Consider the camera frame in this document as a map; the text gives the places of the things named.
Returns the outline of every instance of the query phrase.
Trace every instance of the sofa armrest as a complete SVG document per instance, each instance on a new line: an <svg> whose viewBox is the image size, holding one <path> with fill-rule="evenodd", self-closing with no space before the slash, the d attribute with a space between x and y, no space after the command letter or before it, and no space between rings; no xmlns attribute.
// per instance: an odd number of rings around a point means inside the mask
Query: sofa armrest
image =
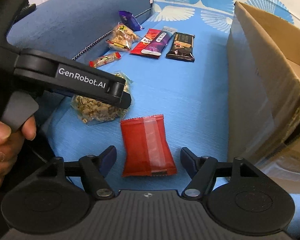
<svg viewBox="0 0 300 240"><path fill-rule="evenodd" d="M13 25L8 42L73 58L119 22L119 10L140 14L151 7L149 0L49 0ZM138 17L143 23L150 10ZM88 63L107 50L103 39L78 61Z"/></svg>

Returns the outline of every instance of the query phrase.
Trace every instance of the ribbed gray panel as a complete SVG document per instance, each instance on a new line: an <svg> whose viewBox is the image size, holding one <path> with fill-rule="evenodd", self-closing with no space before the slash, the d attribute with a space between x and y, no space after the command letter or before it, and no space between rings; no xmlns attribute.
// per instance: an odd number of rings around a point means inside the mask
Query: ribbed gray panel
<svg viewBox="0 0 300 240"><path fill-rule="evenodd" d="M31 236L11 229L2 240L288 240L272 236L242 236L216 224L199 202L180 198L175 190L122 190L112 200L99 201L76 226L49 236Z"/></svg>

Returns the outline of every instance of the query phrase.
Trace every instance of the snack package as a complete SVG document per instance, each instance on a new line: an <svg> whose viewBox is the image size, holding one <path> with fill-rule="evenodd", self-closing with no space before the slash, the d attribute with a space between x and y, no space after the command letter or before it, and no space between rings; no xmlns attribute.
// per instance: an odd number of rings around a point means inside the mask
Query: snack package
<svg viewBox="0 0 300 240"><path fill-rule="evenodd" d="M134 32L143 30L144 28L138 23L132 13L127 11L119 11L121 21Z"/></svg>
<svg viewBox="0 0 300 240"><path fill-rule="evenodd" d="M129 86L132 81L123 73L114 73L114 75L124 78L126 84L124 91L130 93ZM104 122L111 122L115 119L123 119L128 109L122 109L116 106L111 106L101 103L97 100L74 95L71 100L71 106L77 111L79 119L87 125L94 125Z"/></svg>
<svg viewBox="0 0 300 240"><path fill-rule="evenodd" d="M166 58L194 62L192 54L194 35L176 33L170 51Z"/></svg>
<svg viewBox="0 0 300 240"><path fill-rule="evenodd" d="M102 57L98 57L97 59L90 61L89 66L90 67L101 67L103 65L109 64L111 62L114 62L116 60L119 60L121 58L121 55L119 52L114 52L108 55L104 55Z"/></svg>
<svg viewBox="0 0 300 240"><path fill-rule="evenodd" d="M126 25L119 23L112 30L111 37L106 42L109 48L119 51L131 51L132 43L140 41L141 38L136 35Z"/></svg>
<svg viewBox="0 0 300 240"><path fill-rule="evenodd" d="M151 54L143 54L141 51L146 48L146 46L160 33L160 30L149 29L147 34L143 37L143 39L134 47L134 49L130 52L130 54L141 55L147 57L159 58L159 56L151 55Z"/></svg>
<svg viewBox="0 0 300 240"><path fill-rule="evenodd" d="M141 52L143 54L151 54L161 56L161 52L167 46L170 38L177 30L170 27L163 27L162 31L150 42Z"/></svg>
<svg viewBox="0 0 300 240"><path fill-rule="evenodd" d="M127 152L123 177L177 173L167 140L163 114L120 121Z"/></svg>

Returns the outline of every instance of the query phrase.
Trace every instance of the metal screw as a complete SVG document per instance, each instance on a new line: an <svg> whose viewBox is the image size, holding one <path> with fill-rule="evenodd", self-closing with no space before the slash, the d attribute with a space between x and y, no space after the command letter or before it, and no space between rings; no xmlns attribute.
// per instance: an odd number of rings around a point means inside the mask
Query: metal screw
<svg viewBox="0 0 300 240"><path fill-rule="evenodd" d="M101 188L97 190L97 195L99 197L109 197L112 195L112 191L108 188Z"/></svg>
<svg viewBox="0 0 300 240"><path fill-rule="evenodd" d="M187 189L185 191L185 194L188 196L188 197L197 197L200 195L200 191L195 189L195 188L190 188L190 189Z"/></svg>

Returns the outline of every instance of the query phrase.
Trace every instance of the purple snack packet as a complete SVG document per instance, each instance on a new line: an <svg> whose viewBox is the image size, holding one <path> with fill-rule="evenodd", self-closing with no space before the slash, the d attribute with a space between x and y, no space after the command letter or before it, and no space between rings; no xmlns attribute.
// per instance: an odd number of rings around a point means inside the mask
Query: purple snack packet
<svg viewBox="0 0 300 240"><path fill-rule="evenodd" d="M119 11L119 16L120 16L122 23L127 25L127 27L129 27L132 31L137 32L137 31L141 31L144 29L138 23L138 21L136 20L136 18L133 16L132 13L127 12L127 11Z"/></svg>
<svg viewBox="0 0 300 240"><path fill-rule="evenodd" d="M163 27L162 31L141 51L141 53L160 56L176 31L177 29L174 28L167 26Z"/></svg>

